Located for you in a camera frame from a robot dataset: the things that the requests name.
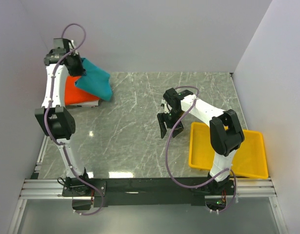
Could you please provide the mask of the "teal t shirt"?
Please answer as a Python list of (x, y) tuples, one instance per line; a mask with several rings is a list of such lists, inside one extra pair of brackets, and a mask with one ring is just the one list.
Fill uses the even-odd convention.
[(110, 74), (86, 58), (82, 58), (81, 60), (85, 73), (75, 81), (75, 86), (104, 101), (110, 101), (113, 96), (109, 82)]

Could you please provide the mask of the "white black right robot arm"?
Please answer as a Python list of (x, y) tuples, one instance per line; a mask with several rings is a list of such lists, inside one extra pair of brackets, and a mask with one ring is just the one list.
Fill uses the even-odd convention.
[(218, 195), (227, 186), (230, 179), (233, 158), (244, 142), (245, 137), (237, 113), (229, 109), (219, 109), (191, 92), (191, 86), (183, 86), (177, 92), (170, 88), (163, 94), (164, 111), (157, 114), (160, 136), (164, 138), (167, 129), (167, 144), (184, 130), (182, 120), (187, 114), (201, 120), (209, 127), (210, 143), (215, 151), (213, 165), (208, 173), (208, 180), (200, 185), (192, 185), (192, 189), (206, 187), (210, 194)]

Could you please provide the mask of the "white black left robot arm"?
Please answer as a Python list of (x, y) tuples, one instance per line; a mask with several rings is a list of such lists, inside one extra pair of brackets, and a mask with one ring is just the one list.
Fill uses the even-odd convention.
[(58, 178), (63, 196), (85, 196), (91, 193), (91, 183), (80, 158), (76, 156), (72, 135), (76, 123), (65, 107), (65, 85), (69, 76), (85, 74), (82, 59), (73, 41), (56, 38), (54, 47), (44, 58), (46, 66), (46, 93), (40, 108), (35, 110), (44, 134), (56, 144), (66, 168), (66, 177)]

